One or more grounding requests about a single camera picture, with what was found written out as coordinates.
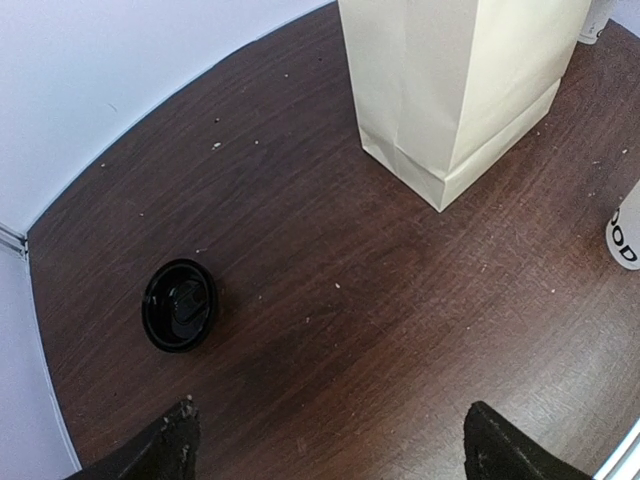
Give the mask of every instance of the brown tabletop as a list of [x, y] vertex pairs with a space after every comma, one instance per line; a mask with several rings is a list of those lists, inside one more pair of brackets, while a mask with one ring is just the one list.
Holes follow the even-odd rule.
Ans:
[[[640, 274], [603, 236], [640, 178], [639, 74], [615, 24], [578, 46], [551, 113], [443, 214], [360, 149], [335, 5], [178, 92], [30, 232], [83, 463], [192, 394], [203, 479], [461, 479], [482, 399], [594, 473], [640, 414]], [[176, 257], [223, 303], [184, 355], [140, 318]]]

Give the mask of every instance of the cream paper bag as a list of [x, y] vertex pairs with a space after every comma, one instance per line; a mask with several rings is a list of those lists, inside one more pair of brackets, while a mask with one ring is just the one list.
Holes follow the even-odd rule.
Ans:
[[590, 0], [339, 0], [364, 149], [442, 211], [548, 111]]

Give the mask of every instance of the wooden table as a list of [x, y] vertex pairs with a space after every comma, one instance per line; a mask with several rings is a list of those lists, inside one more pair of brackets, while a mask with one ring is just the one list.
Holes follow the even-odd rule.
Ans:
[[[202, 479], [461, 479], [482, 399], [594, 473], [640, 413], [640, 275], [603, 236], [640, 177], [639, 74], [615, 24], [578, 46], [552, 112], [440, 215], [360, 149], [335, 5], [178, 92], [30, 232], [82, 461], [192, 394]], [[185, 355], [140, 319], [176, 257], [223, 299]]]

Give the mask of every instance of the black cup lid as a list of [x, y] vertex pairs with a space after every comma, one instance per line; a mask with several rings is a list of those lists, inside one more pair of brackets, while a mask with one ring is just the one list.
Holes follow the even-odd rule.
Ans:
[[165, 352], [186, 352], [200, 345], [217, 312], [218, 294], [211, 274], [188, 259], [173, 260], [160, 268], [142, 300], [145, 332]]

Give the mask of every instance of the black lid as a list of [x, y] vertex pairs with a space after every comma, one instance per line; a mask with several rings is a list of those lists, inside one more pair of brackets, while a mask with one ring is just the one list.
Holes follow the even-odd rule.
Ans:
[[209, 334], [218, 294], [209, 271], [193, 260], [173, 260], [151, 278], [142, 300], [149, 340], [165, 352], [186, 352]]

